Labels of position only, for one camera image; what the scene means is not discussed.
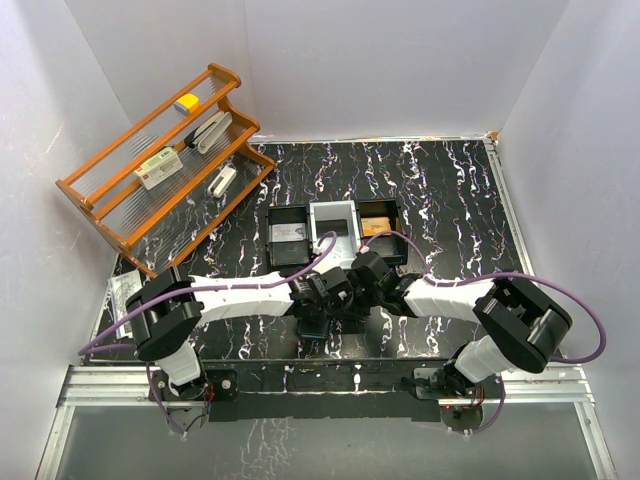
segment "white wall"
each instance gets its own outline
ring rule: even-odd
[[[500,135],[509,190],[537,273],[604,317],[586,367],[620,477],[638,478],[640,416],[640,4],[572,0]],[[570,354],[594,348],[578,318]]]
[[[255,115],[242,1],[66,2],[133,123],[211,62],[240,75],[232,101]]]
[[[269,139],[499,129],[566,0],[67,0],[132,121],[210,61]]]
[[[261,135],[500,129],[566,1],[245,2]]]
[[[114,253],[54,185],[130,126],[61,0],[0,18],[0,477],[33,478]]]

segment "robotic arm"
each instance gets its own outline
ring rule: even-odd
[[[197,326],[245,315],[293,315],[301,338],[326,339],[330,318],[363,318],[381,306],[395,315],[437,315],[483,325],[486,337],[461,347],[420,385],[464,396],[486,377],[510,368],[542,372],[572,325],[567,312],[528,280],[437,287],[418,274],[400,276],[373,251],[358,254],[348,270],[321,262],[308,275],[277,287],[231,288],[280,278],[277,272],[240,279],[189,277],[181,267],[170,268],[127,301],[128,311],[189,286],[226,288],[179,295],[138,315],[131,322],[138,358],[155,362],[180,396],[189,398],[206,383],[200,360],[187,342]]]

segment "wooden shelf rack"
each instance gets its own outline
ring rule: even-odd
[[[227,95],[241,84],[234,72],[211,64],[208,69],[125,132],[90,161],[56,184],[122,256],[150,276],[183,261],[274,169],[275,162],[248,143],[260,126],[238,112]],[[173,103],[193,93],[200,106],[190,115]],[[184,138],[218,111],[233,122],[204,155]],[[149,157],[173,146],[181,170],[146,190],[133,173]],[[206,188],[221,168],[232,165],[237,176],[224,196]]]

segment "black bracket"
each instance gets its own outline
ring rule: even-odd
[[[180,396],[180,392],[176,391],[175,387],[170,384],[169,376],[163,370],[154,371],[152,381],[155,382],[156,389],[162,401],[180,402],[185,400]],[[205,385],[207,387],[213,387],[214,402],[233,402],[238,397],[238,374],[230,368],[205,368],[204,381],[201,382],[201,385],[201,393],[193,396],[193,398],[189,400],[204,400],[204,392],[209,391],[208,388],[205,388]],[[148,398],[150,401],[154,401],[151,392],[149,392]]]
[[[159,296],[191,286],[184,267],[170,267],[134,293],[126,303],[131,312]],[[203,305],[193,293],[172,297],[139,314],[131,321],[137,357],[153,362],[175,353],[189,337],[202,315]]]
[[[494,281],[473,312],[507,360],[531,373],[545,369],[573,323],[565,310],[523,278]]]

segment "yellow block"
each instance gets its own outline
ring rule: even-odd
[[[391,230],[391,222],[389,217],[370,217],[363,218],[362,233],[365,237],[373,237],[375,234]]]
[[[181,96],[178,100],[173,102],[173,106],[183,115],[189,115],[193,113],[200,105],[200,99],[193,93],[187,93]]]

